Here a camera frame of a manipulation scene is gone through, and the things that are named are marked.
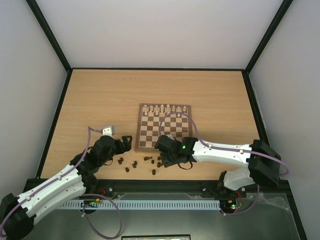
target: white wall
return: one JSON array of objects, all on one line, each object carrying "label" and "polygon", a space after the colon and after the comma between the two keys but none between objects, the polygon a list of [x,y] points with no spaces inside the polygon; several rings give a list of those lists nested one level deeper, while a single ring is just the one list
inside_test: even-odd
[{"label": "white wall", "polygon": [[65,78],[26,1],[0,1],[0,199],[35,177]]},{"label": "white wall", "polygon": [[72,67],[245,68],[282,0],[37,0]]},{"label": "white wall", "polygon": [[309,240],[319,239],[320,1],[293,1],[250,74]]}]

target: wooden tabletop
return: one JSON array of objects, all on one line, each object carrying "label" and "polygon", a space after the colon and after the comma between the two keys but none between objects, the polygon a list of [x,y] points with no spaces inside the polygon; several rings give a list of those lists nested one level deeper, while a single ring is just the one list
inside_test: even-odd
[{"label": "wooden tabletop", "polygon": [[[191,105],[192,118],[206,141],[250,144],[259,139],[244,79],[240,71],[177,70],[73,70],[60,116],[42,171],[50,178],[64,168],[87,143],[90,126],[102,129],[114,125],[115,138],[137,133],[140,103]],[[101,134],[91,134],[91,145]],[[195,163],[191,170],[177,165],[157,168],[157,153],[132,150],[114,156],[103,166],[98,179],[122,180],[217,180],[233,165],[217,162]],[[152,156],[155,164],[144,157]]]}]

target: black frame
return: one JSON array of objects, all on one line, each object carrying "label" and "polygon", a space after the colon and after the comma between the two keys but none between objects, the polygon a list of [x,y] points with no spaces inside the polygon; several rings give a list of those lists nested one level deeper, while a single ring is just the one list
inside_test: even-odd
[{"label": "black frame", "polygon": [[[57,39],[55,38],[48,22],[46,21],[41,9],[39,8],[36,0],[26,0],[27,4],[29,5],[31,11],[33,12],[34,16],[38,20],[43,32],[45,33],[46,37],[48,38],[49,42],[51,43],[55,53],[57,54],[58,58],[60,59],[62,65],[64,66],[67,77],[65,79],[65,83],[62,89],[62,93],[58,102],[58,106],[56,108],[53,121],[51,124],[51,128],[48,134],[47,141],[45,143],[45,147],[43,150],[43,154],[35,175],[35,178],[28,179],[26,185],[24,187],[24,191],[32,189],[39,185],[40,183],[44,182],[46,179],[40,179],[43,167],[45,165],[46,157],[49,151],[49,147],[51,144],[51,140],[54,135],[54,131],[56,128],[56,124],[58,122],[59,114],[63,105],[63,101],[65,95],[67,93],[68,85],[70,82],[70,78],[73,72],[73,69],[95,69],[95,70],[161,70],[161,71],[241,71],[243,76],[243,81],[246,87],[246,91],[248,94],[248,99],[251,105],[252,114],[254,117],[254,121],[257,127],[257,131],[259,134],[259,138],[265,141],[269,145],[269,139],[267,136],[266,128],[261,116],[261,112],[257,103],[257,99],[250,81],[249,73],[255,66],[256,62],[258,61],[260,55],[262,54],[263,50],[265,49],[266,45],[268,44],[269,40],[271,39],[273,33],[276,31],[278,25],[280,24],[282,18],[285,16],[287,10],[289,9],[293,0],[283,0],[282,4],[280,5],[277,13],[275,14],[272,22],[270,23],[268,29],[266,30],[263,38],[261,39],[258,47],[256,48],[252,58],[250,59],[247,67],[245,69],[224,69],[224,68],[132,68],[132,67],[109,67],[109,68],[91,68],[91,67],[75,67],[72,68],[68,63],[67,58],[65,57]],[[107,180],[103,179],[100,180],[101,184],[104,188],[108,191],[109,188],[112,189],[114,193],[129,193],[129,192],[149,192],[149,193],[188,193],[188,194],[196,194],[201,195],[203,197],[216,197],[219,200],[223,200],[221,196],[215,195],[212,191],[203,191],[203,189],[210,189],[212,186],[217,184],[217,180]],[[300,236],[301,240],[306,240],[307,236],[302,225],[298,209],[287,180],[280,180],[279,186],[276,189],[266,189],[262,188],[265,193],[285,193],[289,202],[289,206],[292,210],[294,221]],[[246,187],[246,191],[249,193],[254,193],[257,191],[257,187],[255,185],[250,185]]]}]

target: purple cable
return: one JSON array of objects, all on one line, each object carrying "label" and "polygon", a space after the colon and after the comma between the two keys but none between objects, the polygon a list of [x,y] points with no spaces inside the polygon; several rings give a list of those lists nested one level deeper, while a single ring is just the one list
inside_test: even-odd
[{"label": "purple cable", "polygon": [[246,212],[248,212],[250,209],[252,209],[254,207],[254,205],[256,205],[258,199],[259,199],[259,192],[260,192],[260,186],[257,184],[256,188],[258,189],[257,193],[256,193],[256,197],[253,201],[253,203],[245,210],[243,211],[239,211],[239,212],[234,212],[234,213],[225,213],[222,209],[220,209],[220,212],[223,213],[223,215],[226,216],[234,216],[234,215],[240,215],[240,214],[244,214]]},{"label": "purple cable", "polygon": [[[163,119],[161,120],[160,124],[159,124],[159,136],[161,135],[162,123],[164,122],[165,118],[169,117],[172,114],[182,114],[182,115],[186,116],[192,122],[192,125],[194,127],[196,136],[199,139],[200,143],[202,143],[202,145],[206,146],[207,148],[211,148],[211,149],[215,149],[215,150],[221,150],[221,151],[237,152],[237,153],[241,150],[241,149],[233,149],[233,148],[227,148],[227,147],[222,147],[222,146],[211,146],[210,147],[201,138],[200,133],[199,133],[199,131],[197,129],[196,123],[194,122],[192,117],[189,116],[188,114],[184,113],[184,112],[176,112],[176,111],[174,111],[174,112],[170,112],[167,115],[165,115],[163,117]],[[244,153],[258,155],[258,156],[261,156],[263,158],[267,158],[267,159],[270,159],[272,161],[275,161],[276,163],[281,164],[282,166],[284,166],[286,168],[286,172],[279,174],[279,176],[281,176],[281,177],[286,176],[286,175],[288,175],[290,173],[289,166],[285,162],[283,162],[283,161],[281,161],[281,160],[279,160],[279,159],[277,159],[277,158],[275,158],[273,156],[269,156],[267,154],[264,154],[264,153],[261,153],[261,152],[258,152],[258,151],[251,151],[251,150],[245,150],[245,149],[242,149],[242,150],[243,150]]]},{"label": "purple cable", "polygon": [[[62,174],[61,175],[61,178],[65,177],[66,175],[68,175],[69,173],[71,173],[76,167],[79,166],[79,164],[82,162],[82,160],[85,158],[86,154],[87,154],[87,151],[88,151],[88,148],[89,148],[89,145],[90,145],[90,139],[91,139],[91,132],[90,131],[94,131],[94,132],[97,132],[97,133],[102,133],[102,130],[97,130],[97,129],[93,129],[91,127],[88,126],[88,141],[87,141],[87,144],[86,144],[86,147],[83,151],[83,154],[80,158],[80,160],[76,163],[75,166],[73,166],[70,170],[68,170],[66,173]],[[47,188],[48,186],[50,186],[51,184],[53,184],[54,182],[58,181],[59,179],[58,178],[55,178],[53,180],[51,180],[50,182],[46,183],[45,185],[43,185],[42,187],[40,187],[38,190],[34,191],[29,197],[30,198],[33,198],[37,193],[39,193],[40,191],[42,191],[43,189]],[[4,226],[8,220],[8,218],[15,212],[15,210],[17,210],[22,204],[24,204],[25,202],[27,201],[27,199],[24,199],[22,200],[20,203],[18,203],[6,216],[5,218],[3,219],[2,223],[1,223],[1,226],[0,226],[0,237],[2,238],[6,238],[7,235],[3,234],[2,233],[2,230],[4,229]]]},{"label": "purple cable", "polygon": [[112,205],[115,207],[115,209],[117,210],[118,214],[119,214],[119,218],[120,218],[120,229],[118,231],[118,233],[115,235],[115,236],[105,236],[105,235],[102,235],[100,232],[98,232],[95,227],[92,225],[92,223],[90,222],[89,218],[87,217],[87,215],[85,214],[85,209],[86,209],[86,206],[85,205],[82,209],[82,213],[84,214],[84,217],[85,219],[88,221],[90,227],[92,228],[92,230],[101,238],[103,239],[108,239],[108,240],[111,240],[111,239],[116,239],[117,237],[120,236],[121,234],[121,231],[122,231],[122,227],[123,227],[123,218],[122,218],[122,215],[121,215],[121,212],[120,212],[120,209],[118,208],[118,206],[115,204],[114,201],[111,200],[111,198],[109,197],[106,197],[106,196],[103,196],[103,195],[100,195],[100,194],[83,194],[82,196],[95,196],[95,197],[99,197],[99,198],[103,198],[105,200],[108,200],[110,203],[112,203]]}]

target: purple hose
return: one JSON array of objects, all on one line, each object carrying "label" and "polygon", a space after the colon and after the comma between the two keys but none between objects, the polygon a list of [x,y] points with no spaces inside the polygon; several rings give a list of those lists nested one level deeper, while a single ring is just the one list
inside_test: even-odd
[{"label": "purple hose", "polygon": [[123,218],[122,218],[122,215],[121,215],[121,212],[120,212],[120,209],[118,208],[118,206],[115,204],[114,201],[111,200],[111,198],[108,198],[106,196],[103,196],[103,195],[100,195],[100,194],[83,194],[82,196],[95,196],[95,197],[99,197],[99,198],[103,198],[105,200],[108,200],[110,203],[112,203],[112,205],[115,207],[115,209],[117,210],[118,214],[119,214],[119,217],[120,217],[120,228],[119,228],[119,231],[118,233],[115,235],[115,236],[105,236],[105,235],[102,235],[100,232],[98,232],[95,227],[92,225],[92,223],[90,222],[89,218],[86,216],[85,213],[85,209],[86,209],[86,206],[85,205],[82,209],[82,213],[84,214],[84,217],[85,219],[88,221],[90,227],[92,228],[92,230],[101,238],[103,239],[108,239],[108,240],[111,240],[111,239],[116,239],[117,237],[120,236],[121,234],[121,231],[122,231],[122,227],[123,227]]},{"label": "purple hose", "polygon": [[222,209],[220,209],[220,212],[226,216],[235,216],[235,215],[240,215],[240,214],[244,214],[244,213],[248,212],[250,209],[252,209],[254,207],[254,205],[256,205],[256,203],[259,199],[260,186],[257,184],[256,188],[258,189],[258,191],[256,193],[256,197],[255,197],[253,203],[247,209],[245,209],[243,211],[239,211],[239,212],[234,212],[234,213],[225,213]]},{"label": "purple hose", "polygon": [[[88,126],[88,141],[87,141],[87,144],[86,144],[86,147],[83,151],[83,154],[80,158],[80,160],[76,163],[75,166],[73,166],[70,170],[68,170],[66,173],[62,174],[61,175],[61,178],[65,177],[66,175],[68,175],[69,173],[71,173],[76,167],[79,166],[79,164],[82,162],[82,160],[85,158],[86,154],[87,154],[87,151],[88,151],[88,148],[89,148],[89,145],[90,145],[90,139],[91,139],[91,132],[90,131],[94,131],[94,132],[97,132],[97,133],[102,133],[102,130],[97,130],[97,129],[93,129],[91,127]],[[30,198],[33,198],[37,193],[39,193],[40,191],[42,191],[43,189],[47,188],[48,186],[50,186],[51,184],[53,184],[54,182],[58,181],[59,179],[58,178],[55,178],[53,180],[51,180],[50,182],[46,183],[45,185],[43,185],[42,187],[40,187],[38,190],[34,191],[32,194],[30,194]],[[0,237],[2,238],[6,238],[7,235],[3,234],[2,233],[2,230],[4,229],[4,226],[8,220],[8,218],[14,213],[15,210],[17,210],[22,204],[24,204],[25,202],[27,201],[27,199],[24,199],[22,200],[20,203],[18,203],[6,216],[5,218],[3,219],[2,223],[1,223],[1,226],[0,226]]]},{"label": "purple hose", "polygon": [[[159,136],[161,135],[162,123],[164,122],[165,118],[169,117],[169,116],[172,115],[172,114],[182,114],[182,115],[185,115],[185,116],[192,122],[192,125],[193,125],[193,127],[194,127],[196,136],[197,136],[197,138],[199,139],[200,143],[202,143],[202,145],[206,146],[207,148],[211,148],[211,149],[215,149],[215,150],[221,150],[221,151],[237,152],[237,153],[240,151],[240,149],[233,149],[233,148],[227,148],[227,147],[222,147],[222,146],[211,146],[211,147],[210,147],[210,146],[209,146],[208,144],[206,144],[206,143],[203,141],[203,139],[201,138],[200,133],[199,133],[199,131],[198,131],[198,129],[197,129],[196,123],[194,122],[194,120],[192,119],[192,117],[189,116],[188,114],[184,113],[184,112],[176,112],[176,111],[174,111],[174,112],[170,112],[170,113],[168,113],[167,115],[165,115],[165,116],[163,117],[163,119],[161,120],[160,124],[159,124]],[[275,161],[275,162],[278,163],[278,164],[281,164],[282,166],[284,166],[284,167],[286,168],[286,172],[279,174],[279,176],[281,176],[281,177],[286,176],[286,175],[288,175],[288,174],[290,173],[290,168],[289,168],[289,166],[288,166],[285,162],[283,162],[283,161],[281,161],[281,160],[279,160],[279,159],[277,159],[277,158],[275,158],[275,157],[273,157],[273,156],[269,156],[269,155],[267,155],[267,154],[264,154],[264,153],[261,153],[261,152],[258,152],[258,151],[251,151],[251,150],[245,150],[245,149],[243,149],[243,152],[244,152],[244,153],[247,153],[247,154],[258,155],[258,156],[261,156],[261,157],[263,157],[263,158],[267,158],[267,159],[270,159],[270,160],[272,160],[272,161]]]}]

